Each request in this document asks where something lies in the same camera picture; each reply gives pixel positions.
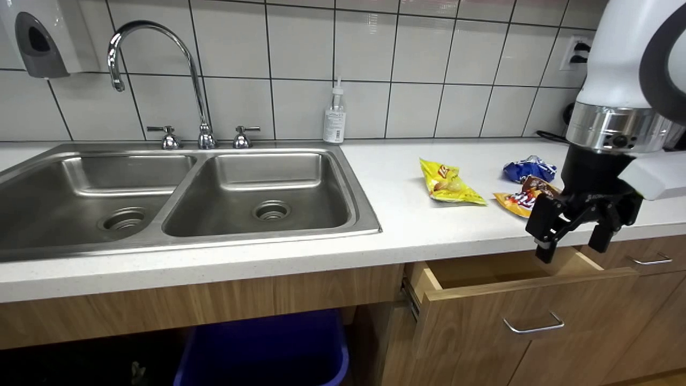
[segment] drawer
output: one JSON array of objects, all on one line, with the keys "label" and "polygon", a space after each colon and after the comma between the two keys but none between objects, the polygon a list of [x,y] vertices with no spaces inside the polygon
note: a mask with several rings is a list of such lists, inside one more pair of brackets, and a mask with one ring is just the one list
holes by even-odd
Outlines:
[{"label": "drawer", "polygon": [[686,270],[686,236],[612,243],[607,253],[582,247],[580,253],[602,269],[633,269],[643,274]]},{"label": "drawer", "polygon": [[554,265],[533,253],[416,265],[408,289],[418,325],[405,379],[594,385],[607,362],[585,358],[602,351],[600,338],[637,279],[602,270],[576,249],[560,249]]}]

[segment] stainless steel sink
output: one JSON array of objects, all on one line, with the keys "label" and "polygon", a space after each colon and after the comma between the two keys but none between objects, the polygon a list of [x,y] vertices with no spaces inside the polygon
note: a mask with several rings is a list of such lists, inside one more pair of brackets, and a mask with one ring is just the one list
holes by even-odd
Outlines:
[{"label": "stainless steel sink", "polygon": [[324,151],[219,154],[172,213],[172,236],[331,229],[355,220],[336,162]]},{"label": "stainless steel sink", "polygon": [[59,147],[0,174],[0,262],[379,232],[335,147]]}]

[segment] blue object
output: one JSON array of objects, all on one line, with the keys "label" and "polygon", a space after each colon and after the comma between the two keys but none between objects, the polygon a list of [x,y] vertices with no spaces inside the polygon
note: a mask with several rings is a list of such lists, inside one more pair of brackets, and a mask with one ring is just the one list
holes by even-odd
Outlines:
[{"label": "blue object", "polygon": [[511,183],[524,183],[527,177],[537,177],[547,183],[555,180],[555,165],[547,165],[543,159],[537,158],[527,158],[526,162],[518,164],[507,164],[501,170],[501,177]]},{"label": "blue object", "polygon": [[338,386],[349,367],[336,312],[199,326],[173,386]]}]

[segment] white tile wall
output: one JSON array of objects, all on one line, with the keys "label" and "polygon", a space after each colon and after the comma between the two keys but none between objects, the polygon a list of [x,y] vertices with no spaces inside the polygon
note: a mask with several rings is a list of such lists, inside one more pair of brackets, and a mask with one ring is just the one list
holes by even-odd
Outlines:
[{"label": "white tile wall", "polygon": [[511,26],[496,84],[537,86],[555,33],[555,28]]},{"label": "white tile wall", "polygon": [[333,11],[268,7],[275,77],[333,77]]},{"label": "white tile wall", "polygon": [[494,88],[482,138],[520,138],[535,88]]},{"label": "white tile wall", "polygon": [[393,79],[444,82],[453,20],[401,18]]},{"label": "white tile wall", "polygon": [[442,86],[394,84],[385,138],[433,138]]},{"label": "white tile wall", "polygon": [[268,77],[263,5],[193,2],[206,76]]},{"label": "white tile wall", "polygon": [[401,0],[401,14],[455,18],[456,0]]},{"label": "white tile wall", "polygon": [[343,84],[346,138],[383,138],[388,84]]},{"label": "white tile wall", "polygon": [[512,15],[512,5],[515,0],[460,0],[459,18],[505,21]]},{"label": "white tile wall", "polygon": [[[132,88],[102,66],[113,26],[166,24],[199,54],[219,139],[238,125],[261,139],[320,139],[335,77],[346,82],[348,138],[516,138],[560,131],[585,66],[561,66],[572,40],[592,40],[607,0],[80,0],[100,70],[25,77],[0,33],[0,143],[149,139],[173,125],[196,139],[189,66],[157,33],[125,42]],[[11,111],[39,106],[21,125]]]},{"label": "white tile wall", "polygon": [[108,76],[51,79],[75,143],[142,143],[130,90],[116,92]]},{"label": "white tile wall", "polygon": [[569,0],[516,0],[512,21],[560,26]]},{"label": "white tile wall", "polygon": [[399,0],[338,0],[336,7],[394,14],[399,11]]},{"label": "white tile wall", "polygon": [[456,21],[447,82],[494,84],[505,33],[505,24]]},{"label": "white tile wall", "polygon": [[277,139],[321,139],[331,82],[275,79]]},{"label": "white tile wall", "polygon": [[0,143],[65,143],[69,134],[44,79],[0,74]]},{"label": "white tile wall", "polygon": [[435,138],[477,138],[490,86],[446,86]]},{"label": "white tile wall", "polygon": [[391,79],[394,15],[338,14],[336,15],[336,77]]}]

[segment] sink drain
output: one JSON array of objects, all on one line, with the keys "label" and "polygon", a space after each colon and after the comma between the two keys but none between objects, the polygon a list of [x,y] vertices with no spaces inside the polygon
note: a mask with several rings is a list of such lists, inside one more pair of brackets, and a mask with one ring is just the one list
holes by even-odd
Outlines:
[{"label": "sink drain", "polygon": [[283,200],[266,200],[254,209],[254,218],[263,222],[277,222],[285,220],[290,214],[290,209]]},{"label": "sink drain", "polygon": [[146,222],[146,214],[142,209],[121,209],[111,218],[102,222],[104,232],[132,232],[140,229]]}]

